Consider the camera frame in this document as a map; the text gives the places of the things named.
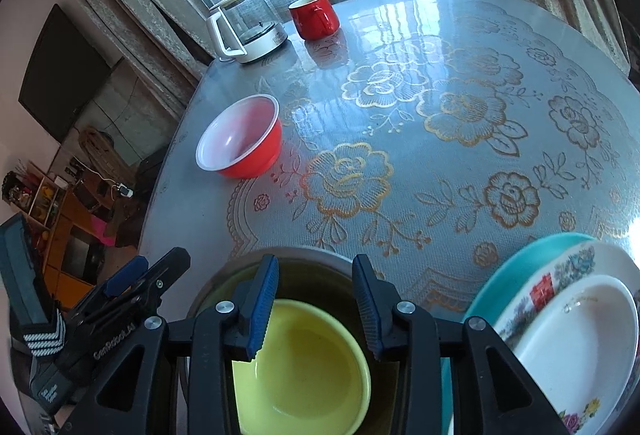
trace white kettle handle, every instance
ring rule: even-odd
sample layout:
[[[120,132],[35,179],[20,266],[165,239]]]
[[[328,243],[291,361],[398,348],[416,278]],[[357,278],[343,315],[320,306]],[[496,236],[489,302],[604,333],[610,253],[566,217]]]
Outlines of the white kettle handle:
[[[219,25],[223,25],[225,30],[228,31],[229,40],[233,43],[231,44],[236,49],[228,49],[226,48],[225,42],[222,40],[222,35],[220,34]],[[242,45],[238,35],[231,27],[228,19],[225,14],[217,10],[207,19],[207,29],[209,30],[209,34],[211,35],[211,40],[213,42],[213,49],[216,54],[221,58],[234,58],[238,56],[246,56],[246,49]]]

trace yellow bowl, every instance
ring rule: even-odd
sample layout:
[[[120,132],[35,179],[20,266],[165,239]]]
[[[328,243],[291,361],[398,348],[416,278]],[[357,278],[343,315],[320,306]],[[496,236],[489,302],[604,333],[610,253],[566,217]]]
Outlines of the yellow bowl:
[[[353,435],[371,395],[367,360],[350,332],[317,307],[273,303],[264,344],[233,362],[244,435]]]

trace kettle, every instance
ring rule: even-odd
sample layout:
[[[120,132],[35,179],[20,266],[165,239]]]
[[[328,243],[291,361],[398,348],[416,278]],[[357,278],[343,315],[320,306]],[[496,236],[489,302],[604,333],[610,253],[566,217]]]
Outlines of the kettle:
[[[207,30],[218,57],[240,63],[267,55],[287,39],[265,0],[222,0],[210,8]]]

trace red bowl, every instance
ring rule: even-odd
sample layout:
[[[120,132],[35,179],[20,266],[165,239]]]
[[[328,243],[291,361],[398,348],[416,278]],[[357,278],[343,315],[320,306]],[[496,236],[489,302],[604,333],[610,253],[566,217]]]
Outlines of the red bowl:
[[[226,177],[262,175],[276,162],[282,148],[278,111],[278,102],[269,94],[255,94],[226,108],[200,138],[196,163]]]

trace pink wall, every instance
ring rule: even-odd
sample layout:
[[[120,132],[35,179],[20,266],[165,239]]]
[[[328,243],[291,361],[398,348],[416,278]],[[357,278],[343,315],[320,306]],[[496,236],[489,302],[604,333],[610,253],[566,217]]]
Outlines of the pink wall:
[[[53,4],[58,4],[92,42],[109,65],[121,56],[76,0],[2,0],[0,2],[0,177],[21,159],[49,168],[58,150],[53,139],[18,102],[22,77],[42,25]],[[0,223],[12,215],[0,201]],[[6,293],[0,282],[0,397],[27,431],[9,367],[9,327]]]

